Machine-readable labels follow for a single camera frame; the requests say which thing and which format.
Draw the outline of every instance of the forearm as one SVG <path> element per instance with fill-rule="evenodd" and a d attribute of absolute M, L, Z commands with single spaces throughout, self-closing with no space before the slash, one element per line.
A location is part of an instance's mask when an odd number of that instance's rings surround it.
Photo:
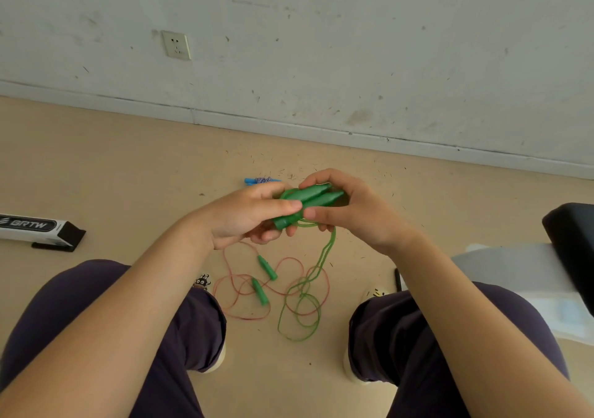
<path fill-rule="evenodd" d="M 593 408 L 423 234 L 394 247 L 473 417 L 592 416 Z"/>
<path fill-rule="evenodd" d="M 127 416 L 210 249 L 200 216 L 174 224 L 0 395 L 0 416 Z"/>

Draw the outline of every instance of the wall socket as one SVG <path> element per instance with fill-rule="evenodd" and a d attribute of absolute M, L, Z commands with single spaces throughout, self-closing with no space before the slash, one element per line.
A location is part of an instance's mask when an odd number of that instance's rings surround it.
<path fill-rule="evenodd" d="M 188 37 L 185 34 L 177 32 L 161 31 L 163 34 L 163 41 L 165 42 L 165 50 L 169 57 L 176 59 L 190 60 Z"/>

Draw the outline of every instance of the leg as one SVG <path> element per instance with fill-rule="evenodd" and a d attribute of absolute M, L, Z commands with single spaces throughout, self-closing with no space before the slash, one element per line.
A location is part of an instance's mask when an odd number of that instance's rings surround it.
<path fill-rule="evenodd" d="M 561 350 L 536 309 L 501 287 L 479 290 L 568 377 Z M 398 386 L 389 417 L 469 416 L 443 354 L 409 292 L 362 303 L 349 324 L 349 359 L 357 377 Z"/>
<path fill-rule="evenodd" d="M 0 369 L 0 391 L 128 266 L 91 260 L 58 274 L 34 296 L 12 331 Z M 214 298 L 192 288 L 176 312 L 130 416 L 202 417 L 186 369 L 208 370 L 225 340 L 226 321 Z"/>

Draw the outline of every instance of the person's left hand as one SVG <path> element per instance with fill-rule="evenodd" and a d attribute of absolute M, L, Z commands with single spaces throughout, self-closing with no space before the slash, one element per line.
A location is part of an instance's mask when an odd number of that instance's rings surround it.
<path fill-rule="evenodd" d="M 282 233 L 274 227 L 272 218 L 301 210 L 301 201 L 274 199 L 289 188 L 284 182 L 259 183 L 219 198 L 191 215 L 209 228 L 214 249 L 226 248 L 246 237 L 265 245 Z M 296 226 L 287 227 L 287 235 L 293 236 L 296 230 Z"/>

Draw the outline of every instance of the baseboard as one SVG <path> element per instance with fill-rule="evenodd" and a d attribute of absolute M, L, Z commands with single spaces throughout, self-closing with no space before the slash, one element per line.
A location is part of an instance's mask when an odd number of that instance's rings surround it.
<path fill-rule="evenodd" d="M 63 90 L 54 90 L 52 88 L 7 81 L 0 81 L 0 96 L 18 97 L 39 102 L 80 107 L 83 109 L 150 116 L 170 121 L 194 123 L 223 129 L 242 130 L 244 132 L 253 132 L 256 134 L 274 135 L 276 137 L 315 141 L 317 143 L 336 144 L 353 148 L 395 152 L 397 154 L 407 154 L 410 156 L 461 161 L 464 163 L 533 171 L 545 174 L 558 174 L 561 176 L 579 177 L 582 179 L 594 179 L 594 166 L 592 165 L 539 159 L 518 154 L 483 151 L 443 144 L 423 143 L 421 141 L 382 137 L 380 135 L 357 134 L 354 132 L 322 129 L 299 124 L 280 123 L 248 116 L 133 101 L 80 92 L 66 92 Z"/>

